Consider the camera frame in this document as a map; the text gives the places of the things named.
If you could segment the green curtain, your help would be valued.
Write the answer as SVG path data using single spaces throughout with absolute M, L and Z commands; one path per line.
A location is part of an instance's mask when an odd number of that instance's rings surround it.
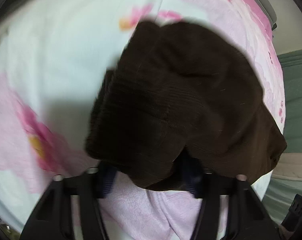
M 280 224 L 296 194 L 302 196 L 302 50 L 279 55 L 284 77 L 287 148 L 273 171 L 263 204 Z

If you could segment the pink floral bed sheet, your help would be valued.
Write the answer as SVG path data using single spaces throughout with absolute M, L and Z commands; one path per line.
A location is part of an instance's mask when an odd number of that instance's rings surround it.
M 285 92 L 270 23 L 255 0 L 14 0 L 0 20 L 0 219 L 22 231 L 56 174 L 96 161 L 84 152 L 105 71 L 138 21 L 191 20 L 242 50 L 279 129 Z

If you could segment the dark brown corduroy pants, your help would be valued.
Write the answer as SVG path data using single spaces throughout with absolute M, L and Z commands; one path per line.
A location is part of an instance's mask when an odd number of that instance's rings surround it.
M 189 22 L 140 22 L 106 72 L 91 112 L 87 154 L 152 191 L 182 190 L 208 169 L 273 170 L 287 144 L 246 57 Z

